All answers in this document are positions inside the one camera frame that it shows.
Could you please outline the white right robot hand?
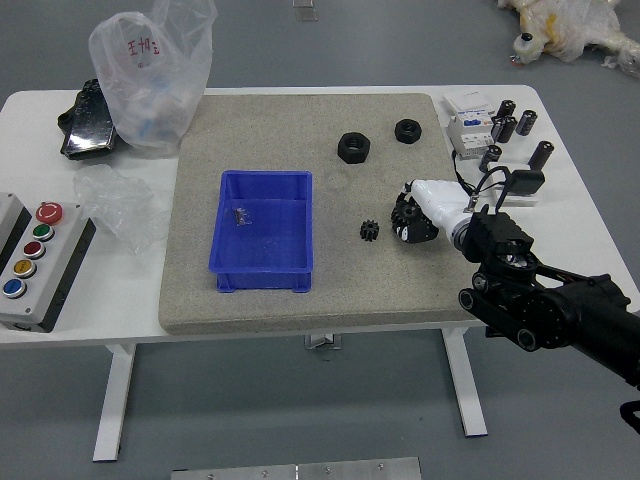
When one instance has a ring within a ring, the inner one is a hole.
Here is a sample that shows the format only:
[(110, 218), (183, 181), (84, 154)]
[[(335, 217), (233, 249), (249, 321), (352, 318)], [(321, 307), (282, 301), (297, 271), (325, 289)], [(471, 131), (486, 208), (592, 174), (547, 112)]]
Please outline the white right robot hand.
[(472, 216), (469, 200), (456, 182), (413, 180), (396, 199), (392, 229), (409, 244), (427, 242), (444, 233), (451, 245), (461, 250)]

